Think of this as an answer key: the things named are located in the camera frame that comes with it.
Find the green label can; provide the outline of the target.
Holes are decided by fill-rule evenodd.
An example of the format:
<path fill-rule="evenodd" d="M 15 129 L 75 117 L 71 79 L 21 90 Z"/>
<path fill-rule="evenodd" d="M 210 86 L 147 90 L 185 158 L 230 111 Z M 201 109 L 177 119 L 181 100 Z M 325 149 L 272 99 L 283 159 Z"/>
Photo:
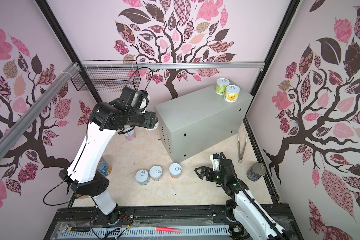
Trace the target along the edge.
<path fill-rule="evenodd" d="M 229 85 L 230 85 L 230 80 L 228 80 L 226 78 L 217 79 L 215 93 L 218 95 L 224 95 L 226 92 L 226 88 Z"/>

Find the yellow label can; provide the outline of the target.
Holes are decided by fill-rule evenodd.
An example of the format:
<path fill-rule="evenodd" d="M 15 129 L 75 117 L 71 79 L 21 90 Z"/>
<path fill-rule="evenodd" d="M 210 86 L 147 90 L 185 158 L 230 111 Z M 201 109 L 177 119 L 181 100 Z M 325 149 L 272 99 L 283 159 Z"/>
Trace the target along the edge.
<path fill-rule="evenodd" d="M 224 100 L 228 103 L 234 103 L 237 101 L 241 89 L 236 85 L 228 85 L 224 94 Z"/>

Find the teal white label can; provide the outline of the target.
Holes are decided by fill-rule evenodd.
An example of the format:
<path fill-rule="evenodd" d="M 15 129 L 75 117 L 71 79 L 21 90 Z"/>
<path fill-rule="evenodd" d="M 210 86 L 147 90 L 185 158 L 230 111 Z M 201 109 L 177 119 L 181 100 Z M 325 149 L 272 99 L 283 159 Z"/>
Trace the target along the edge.
<path fill-rule="evenodd" d="M 156 122 L 156 124 L 152 128 L 147 128 L 148 131 L 156 130 L 159 126 L 159 121 Z"/>

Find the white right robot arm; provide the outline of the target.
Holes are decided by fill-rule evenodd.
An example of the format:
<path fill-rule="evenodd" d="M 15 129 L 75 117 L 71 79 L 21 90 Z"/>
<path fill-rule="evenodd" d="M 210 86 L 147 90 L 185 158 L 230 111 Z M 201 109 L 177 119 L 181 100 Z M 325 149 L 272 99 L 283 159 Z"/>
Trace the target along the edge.
<path fill-rule="evenodd" d="M 254 240 L 288 240 L 287 231 L 263 209 L 248 186 L 237 177 L 232 161 L 215 160 L 215 164 L 215 168 L 195 168 L 195 173 L 201 180 L 216 183 L 232 198 L 226 201 L 228 219 L 239 222 Z"/>

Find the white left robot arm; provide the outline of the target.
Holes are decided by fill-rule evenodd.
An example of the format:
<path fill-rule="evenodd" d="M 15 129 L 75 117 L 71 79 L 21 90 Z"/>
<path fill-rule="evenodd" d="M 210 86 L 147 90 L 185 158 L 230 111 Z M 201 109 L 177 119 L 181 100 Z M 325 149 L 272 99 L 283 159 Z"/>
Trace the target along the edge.
<path fill-rule="evenodd" d="M 101 211 L 99 217 L 109 225 L 119 221 L 120 208 L 108 190 L 110 181 L 97 171 L 97 166 L 111 138 L 115 134 L 125 134 L 125 126 L 155 127 L 158 119 L 154 112 L 146 109 L 148 104 L 149 98 L 144 97 L 136 105 L 126 105 L 119 99 L 95 105 L 75 159 L 67 170 L 59 173 L 74 193 L 94 200 Z"/>

